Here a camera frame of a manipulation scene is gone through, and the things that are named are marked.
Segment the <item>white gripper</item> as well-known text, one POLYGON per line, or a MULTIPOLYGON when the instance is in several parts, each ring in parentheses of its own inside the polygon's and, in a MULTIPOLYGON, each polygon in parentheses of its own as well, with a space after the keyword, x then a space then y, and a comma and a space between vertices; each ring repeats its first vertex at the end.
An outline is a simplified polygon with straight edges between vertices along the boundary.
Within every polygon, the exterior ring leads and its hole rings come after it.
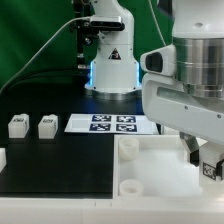
POLYGON ((143 54, 140 65, 145 116, 180 131, 187 161, 198 167, 195 137, 224 145, 224 49, 170 44, 143 54))

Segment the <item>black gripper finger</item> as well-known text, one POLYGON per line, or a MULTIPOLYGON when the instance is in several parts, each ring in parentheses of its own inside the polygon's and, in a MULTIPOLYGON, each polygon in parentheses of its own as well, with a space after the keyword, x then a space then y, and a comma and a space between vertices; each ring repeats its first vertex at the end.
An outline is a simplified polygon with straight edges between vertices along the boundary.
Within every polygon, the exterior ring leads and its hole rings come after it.
POLYGON ((220 160, 217 164, 216 164, 216 179, 217 180, 223 180, 224 179, 224 159, 220 160))

